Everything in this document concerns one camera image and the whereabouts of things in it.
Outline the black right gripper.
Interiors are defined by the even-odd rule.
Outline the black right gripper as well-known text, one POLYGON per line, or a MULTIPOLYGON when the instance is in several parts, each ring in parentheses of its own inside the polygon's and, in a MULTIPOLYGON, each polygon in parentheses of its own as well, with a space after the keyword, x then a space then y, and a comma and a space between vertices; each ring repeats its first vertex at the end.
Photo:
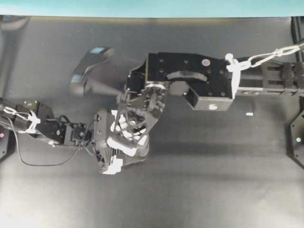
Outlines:
POLYGON ((193 53, 148 53, 144 62, 131 69, 123 92, 112 110, 112 132, 132 132, 133 142, 142 138, 158 122, 166 103, 166 88, 148 87, 150 83, 185 82, 199 97, 233 99, 232 74, 224 59, 193 53))

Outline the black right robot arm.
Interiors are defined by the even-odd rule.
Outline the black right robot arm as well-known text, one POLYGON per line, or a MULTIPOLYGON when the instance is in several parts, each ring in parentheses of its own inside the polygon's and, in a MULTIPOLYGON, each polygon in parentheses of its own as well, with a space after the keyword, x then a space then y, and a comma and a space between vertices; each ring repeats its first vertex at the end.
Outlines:
POLYGON ((190 53, 149 53, 130 70, 111 125, 111 146, 147 142, 168 94, 185 98, 195 111, 226 111, 238 95, 302 95, 304 65, 260 56, 212 58, 190 53))

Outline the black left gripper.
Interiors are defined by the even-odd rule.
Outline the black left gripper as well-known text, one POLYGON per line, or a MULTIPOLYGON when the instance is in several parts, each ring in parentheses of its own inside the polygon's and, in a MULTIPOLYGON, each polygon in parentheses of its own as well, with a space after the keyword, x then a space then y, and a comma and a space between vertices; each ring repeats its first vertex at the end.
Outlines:
POLYGON ((70 141, 73 145, 67 147, 74 150, 73 155, 63 163, 70 162, 78 151, 84 149, 96 157, 101 174, 119 173, 124 165, 121 154, 133 157, 138 146, 132 141, 123 139, 121 133, 115 131, 118 114, 118 110, 115 109, 100 109, 89 124, 73 123, 63 116, 63 125, 72 129, 70 141))

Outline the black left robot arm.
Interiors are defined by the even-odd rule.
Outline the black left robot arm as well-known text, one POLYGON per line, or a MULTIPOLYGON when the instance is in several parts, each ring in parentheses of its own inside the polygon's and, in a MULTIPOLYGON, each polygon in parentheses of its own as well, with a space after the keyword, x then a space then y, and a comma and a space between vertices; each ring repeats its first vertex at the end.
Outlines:
POLYGON ((122 167, 144 161, 147 144, 133 145, 129 137, 118 142, 115 110, 101 110, 89 123, 75 123, 65 115, 54 116, 51 107, 38 101, 14 104, 1 99, 0 124, 14 135, 26 134, 52 147, 85 150, 96 158, 99 172, 114 175, 122 167))

